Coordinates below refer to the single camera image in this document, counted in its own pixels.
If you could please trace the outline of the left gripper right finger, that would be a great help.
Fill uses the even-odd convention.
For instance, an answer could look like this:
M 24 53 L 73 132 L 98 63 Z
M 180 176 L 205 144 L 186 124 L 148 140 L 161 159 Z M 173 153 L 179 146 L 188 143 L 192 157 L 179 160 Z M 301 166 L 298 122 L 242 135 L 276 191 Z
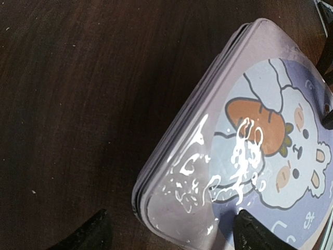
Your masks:
M 233 222 L 235 250 L 293 250 L 296 249 L 278 238 L 245 209 Z

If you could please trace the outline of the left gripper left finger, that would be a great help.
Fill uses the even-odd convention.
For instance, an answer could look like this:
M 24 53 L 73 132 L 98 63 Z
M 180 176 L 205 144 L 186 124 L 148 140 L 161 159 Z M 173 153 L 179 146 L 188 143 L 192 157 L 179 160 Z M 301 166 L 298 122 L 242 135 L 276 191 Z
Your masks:
M 67 238 L 56 244 L 56 249 L 111 249 L 111 218 L 101 209 Z

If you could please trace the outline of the white divided cookie tin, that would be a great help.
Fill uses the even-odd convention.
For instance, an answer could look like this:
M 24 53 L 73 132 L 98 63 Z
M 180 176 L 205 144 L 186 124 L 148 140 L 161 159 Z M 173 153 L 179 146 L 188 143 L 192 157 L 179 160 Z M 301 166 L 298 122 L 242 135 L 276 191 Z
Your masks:
M 197 103 L 209 86 L 209 81 L 213 77 L 213 71 L 219 67 L 226 54 L 232 50 L 237 39 L 245 33 L 248 26 L 250 26 L 250 23 L 242 24 L 230 37 L 222 52 L 214 58 L 214 61 L 210 64 L 200 81 L 197 83 L 194 90 L 191 92 L 190 96 L 149 156 L 142 170 L 139 172 L 132 192 L 132 207 L 135 216 L 140 222 L 144 221 L 139 207 L 139 199 L 144 186 L 150 180 L 154 171 L 158 168 L 157 165 L 159 164 L 160 159 L 164 156 L 163 154 L 168 151 L 168 147 L 173 144 L 173 141 L 177 139 L 180 134 L 182 134 L 181 130 L 188 127 L 189 120 L 194 115 L 194 109 L 197 106 Z

